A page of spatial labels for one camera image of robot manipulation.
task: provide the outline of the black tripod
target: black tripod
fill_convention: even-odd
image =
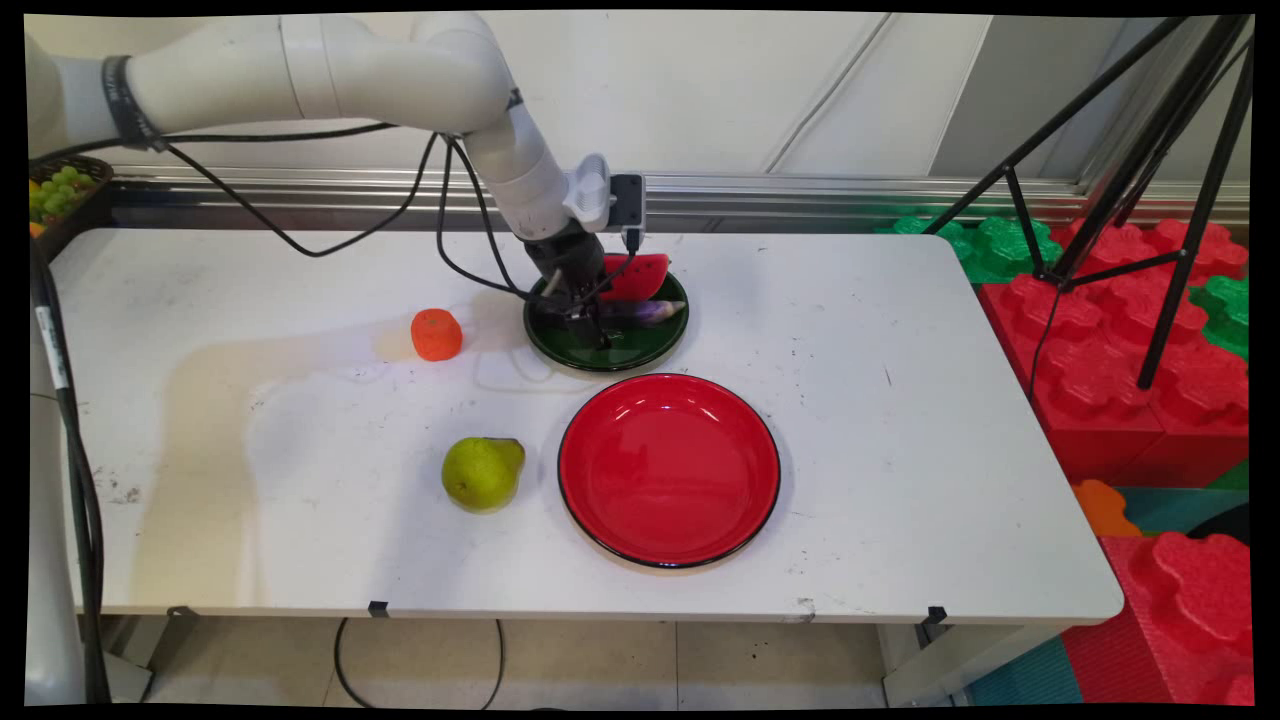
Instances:
[[[1201,41],[1196,53],[1187,61],[1187,65],[1183,67],[1172,86],[1138,133],[1128,154],[1120,160],[1114,174],[1107,179],[1102,192],[1098,195],[1097,204],[1085,215],[1079,232],[1075,233],[1075,237],[1052,268],[1044,266],[1044,259],[1041,256],[1039,246],[1036,243],[1036,236],[1032,232],[1032,219],[1027,211],[1027,202],[1023,200],[1023,191],[1018,183],[1018,173],[1014,172],[1014,165],[1061,128],[1073,115],[1079,113],[1082,108],[1088,105],[1091,100],[1097,97],[1098,94],[1132,68],[1134,63],[1140,60],[1147,51],[1158,45],[1161,40],[1167,37],[1185,19],[1185,15],[1172,17],[1160,23],[1156,29],[1151,31],[1147,37],[1134,45],[1120,60],[1089,83],[1083,92],[1050,118],[1042,128],[1019,145],[1016,150],[996,165],[993,170],[987,173],[984,178],[978,181],[978,184],[969,190],[969,192],[938,219],[933,220],[924,231],[928,234],[938,232],[947,222],[959,215],[970,202],[1004,177],[1009,183],[1009,192],[1012,196],[1018,219],[1023,225],[1027,246],[1030,249],[1034,268],[1032,274],[1037,279],[1053,283],[1057,287],[1059,296],[1084,283],[1144,270],[1165,263],[1176,263],[1172,279],[1169,283],[1169,291],[1165,295],[1165,302],[1160,310],[1160,319],[1156,323],[1156,332],[1152,334],[1151,346],[1147,347],[1147,356],[1138,374],[1138,387],[1142,389],[1148,389],[1156,377],[1156,368],[1160,365],[1160,356],[1164,354],[1165,343],[1169,341],[1169,332],[1172,328],[1178,305],[1181,301],[1183,292],[1187,290],[1187,281],[1190,277],[1192,264],[1196,261],[1196,255],[1199,251],[1201,238],[1204,234],[1204,227],[1208,224],[1210,211],[1213,208],[1213,201],[1217,199],[1217,191],[1222,186],[1226,164],[1231,159],[1231,150],[1235,147],[1240,128],[1244,126],[1244,115],[1249,109],[1249,101],[1253,99],[1252,36],[1240,50],[1245,54],[1244,65],[1235,83],[1235,94],[1231,96],[1226,118],[1222,120],[1217,145],[1213,146],[1213,155],[1210,158],[1204,182],[1201,184],[1199,196],[1196,200],[1196,209],[1192,211],[1181,249],[1079,278],[1075,277],[1075,273],[1084,259],[1088,258],[1089,251],[1093,250],[1093,245],[1097,242],[1106,223],[1114,222],[1116,227],[1120,227],[1129,218],[1129,214],[1138,204],[1143,191],[1147,190],[1169,149],[1172,147],[1178,136],[1187,128],[1210,92],[1217,86],[1226,67],[1239,56],[1239,53],[1236,53],[1235,56],[1228,58],[1235,41],[1244,31],[1249,15],[1220,15],[1213,22],[1213,26]],[[1055,310],[1057,309],[1056,300],[1053,307]],[[1052,323],[1053,314],[1051,311],[1048,324]]]

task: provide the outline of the white table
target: white table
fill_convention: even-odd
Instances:
[[[498,278],[483,234],[447,242]],[[500,246],[531,283],[518,241]],[[520,302],[454,275],[434,234],[380,233],[320,260],[266,232],[79,236],[54,274],[102,501],[104,611],[337,616],[385,602],[393,618],[876,623],[892,705],[1120,611],[946,242],[658,234],[643,251],[671,255],[687,332],[657,366],[588,374],[540,356]],[[408,324],[425,307],[458,318],[460,356],[416,357]],[[781,454],[768,524],[707,568],[616,559],[557,487],[575,411],[658,369],[740,395]],[[440,486],[444,451],[468,436],[527,451],[498,514],[460,511]],[[918,651],[902,629],[929,606],[964,626]]]

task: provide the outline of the watermelon slice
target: watermelon slice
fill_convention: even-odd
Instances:
[[[617,270],[626,259],[626,255],[605,255],[604,274],[608,275]],[[627,269],[613,278],[613,290],[600,293],[600,300],[604,302],[644,302],[649,300],[667,279],[667,265],[669,264],[671,259],[666,255],[636,255]]]

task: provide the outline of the basket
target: basket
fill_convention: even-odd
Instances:
[[[63,165],[70,165],[78,172],[93,178],[93,188],[88,191],[84,200],[67,214],[61,220],[45,228],[36,238],[36,246],[44,251],[45,258],[52,260],[67,247],[67,243],[84,231],[101,228],[111,224],[111,165],[84,155],[70,155],[59,158],[40,165],[28,168],[28,177],[36,183],[42,183],[54,177]]]

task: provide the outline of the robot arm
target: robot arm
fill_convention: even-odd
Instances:
[[[379,38],[343,15],[238,17],[159,50],[118,60],[50,56],[26,37],[27,154],[86,142],[219,124],[369,118],[462,137],[476,173],[548,283],[570,300],[570,324],[586,343],[607,346],[588,288],[604,277],[596,232],[618,227],[634,254],[644,233],[644,183],[611,177],[599,155],[566,176],[520,100],[493,32],[474,13],[422,14],[408,42]],[[127,86],[138,113],[113,115],[108,97]],[[32,313],[32,392],[49,391],[44,346]],[[56,437],[58,419],[32,398],[32,437]],[[83,700],[76,624],[63,544],[55,443],[32,441],[27,702]]]
[[[101,73],[99,60],[50,58],[27,37],[28,156],[119,137]],[[420,14],[408,42],[378,37],[346,15],[228,18],[131,58],[125,77],[163,135],[370,118],[462,136],[521,240],[553,237],[577,219],[572,204],[566,209],[566,176],[520,102],[493,32],[474,13]],[[594,219],[580,222],[599,224]]]

